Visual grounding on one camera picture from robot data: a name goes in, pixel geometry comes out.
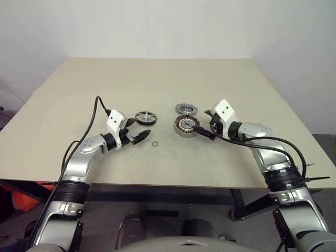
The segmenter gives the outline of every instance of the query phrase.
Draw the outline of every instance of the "white wall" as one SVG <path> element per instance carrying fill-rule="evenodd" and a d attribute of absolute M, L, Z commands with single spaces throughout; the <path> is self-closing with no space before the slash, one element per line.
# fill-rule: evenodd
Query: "white wall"
<path fill-rule="evenodd" d="M 18 110 L 66 55 L 251 57 L 312 133 L 336 133 L 335 11 L 335 0 L 2 0 L 0 106 Z"/>

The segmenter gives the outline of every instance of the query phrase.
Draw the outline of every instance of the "floor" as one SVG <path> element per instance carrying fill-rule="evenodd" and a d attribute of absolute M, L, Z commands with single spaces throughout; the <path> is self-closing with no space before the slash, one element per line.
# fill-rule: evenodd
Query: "floor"
<path fill-rule="evenodd" d="M 335 136 L 314 135 L 314 137 L 330 159 L 336 163 Z M 267 190 L 242 190 L 245 203 L 253 201 L 266 193 Z M 336 191 L 320 191 L 315 193 L 313 197 L 321 206 L 330 231 L 336 233 Z M 1 246 L 13 243 L 16 238 L 22 238 L 26 225 L 37 217 L 41 208 L 42 206 L 38 205 L 28 213 L 16 213 L 9 220 L 1 223 L 0 236 L 9 235 L 9 239 L 2 242 Z M 143 213 L 145 209 L 178 211 L 178 217 L 167 218 L 170 225 L 175 227 L 175 230 L 181 229 L 183 220 L 198 217 L 209 221 L 220 235 L 224 235 L 229 239 L 236 239 L 238 243 L 243 245 L 263 251 L 275 251 L 280 242 L 271 212 L 257 215 L 242 222 L 231 222 L 227 217 L 227 213 L 231 209 L 230 206 L 88 202 L 86 204 L 86 212 L 81 219 L 85 225 L 81 251 L 113 250 L 120 222 L 125 215 Z"/>

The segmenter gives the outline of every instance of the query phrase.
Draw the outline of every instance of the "robotic arm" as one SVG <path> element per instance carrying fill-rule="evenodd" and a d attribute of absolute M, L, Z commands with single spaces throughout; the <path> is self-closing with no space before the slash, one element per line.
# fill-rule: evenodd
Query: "robotic arm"
<path fill-rule="evenodd" d="M 84 139 L 65 167 L 64 174 L 52 193 L 53 197 L 38 226 L 33 251 L 78 251 L 83 223 L 84 202 L 99 161 L 112 149 L 144 140 L 150 130 L 136 137 L 126 127 L 135 122 L 112 110 L 107 120 L 108 133 Z"/>
<path fill-rule="evenodd" d="M 272 137 L 271 128 L 263 124 L 239 122 L 226 100 L 205 112 L 212 117 L 210 125 L 213 133 L 197 127 L 196 131 L 210 139 L 219 137 L 251 148 L 270 189 L 269 198 L 278 205 L 273 215 L 285 246 L 296 247 L 298 251 L 334 251 L 336 235 L 328 233 L 326 222 L 293 160 L 284 154 L 284 148 L 278 141 L 267 139 Z M 243 215 L 246 216 L 233 211 L 231 218 L 240 219 Z"/>

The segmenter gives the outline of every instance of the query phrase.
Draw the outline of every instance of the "table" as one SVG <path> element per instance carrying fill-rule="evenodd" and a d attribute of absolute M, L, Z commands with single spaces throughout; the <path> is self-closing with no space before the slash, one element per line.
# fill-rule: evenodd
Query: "table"
<path fill-rule="evenodd" d="M 336 168 L 297 115 L 251 59 L 97 59 L 67 58 L 34 92 L 0 133 L 0 179 L 55 181 L 69 143 L 84 133 L 95 96 L 128 117 L 148 110 L 158 116 L 149 137 L 111 151 L 93 182 L 104 184 L 264 188 L 248 148 L 201 135 L 174 132 L 177 103 L 198 107 L 208 128 L 210 109 L 227 99 L 240 121 L 269 125 L 274 135 L 293 142 L 307 163 L 310 188 L 336 185 Z M 99 107 L 88 136 L 106 133 Z M 148 127 L 134 124 L 136 134 Z M 285 147 L 300 164 L 290 147 Z"/>

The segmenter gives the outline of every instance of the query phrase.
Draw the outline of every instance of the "metal disc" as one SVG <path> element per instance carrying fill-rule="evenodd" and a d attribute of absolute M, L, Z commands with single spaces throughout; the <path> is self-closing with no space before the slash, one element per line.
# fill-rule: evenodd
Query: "metal disc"
<path fill-rule="evenodd" d="M 152 112 L 141 111 L 135 114 L 135 119 L 141 125 L 153 125 L 156 123 L 156 115 Z"/>
<path fill-rule="evenodd" d="M 193 129 L 193 126 L 199 124 L 200 122 L 196 118 L 189 115 L 181 115 L 176 118 L 174 129 L 180 136 L 190 138 L 197 135 L 197 132 Z"/>
<path fill-rule="evenodd" d="M 188 103 L 177 104 L 175 110 L 179 114 L 188 114 L 190 116 L 197 114 L 198 108 Z"/>

